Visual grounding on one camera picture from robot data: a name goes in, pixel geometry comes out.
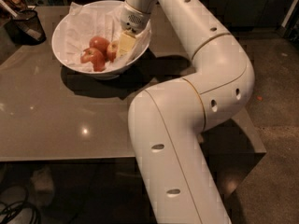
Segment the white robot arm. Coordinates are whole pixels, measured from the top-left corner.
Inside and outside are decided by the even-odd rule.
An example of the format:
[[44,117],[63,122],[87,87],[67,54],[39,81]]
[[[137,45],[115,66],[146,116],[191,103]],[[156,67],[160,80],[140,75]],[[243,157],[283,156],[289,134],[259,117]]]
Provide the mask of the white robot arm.
[[199,0],[125,0],[122,27],[142,31],[154,5],[195,69],[144,89],[129,107],[131,142],[155,218],[160,224],[232,224],[197,136],[244,107],[254,86],[252,64]]

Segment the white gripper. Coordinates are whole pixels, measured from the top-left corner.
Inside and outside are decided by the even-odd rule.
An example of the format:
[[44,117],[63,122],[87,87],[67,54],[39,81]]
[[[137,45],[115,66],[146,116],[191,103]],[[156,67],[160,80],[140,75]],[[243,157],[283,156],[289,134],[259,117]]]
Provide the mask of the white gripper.
[[150,19],[150,14],[140,12],[131,7],[128,3],[124,3],[121,9],[120,23],[124,30],[121,33],[117,55],[119,58],[130,52],[136,42],[135,35],[142,33]]

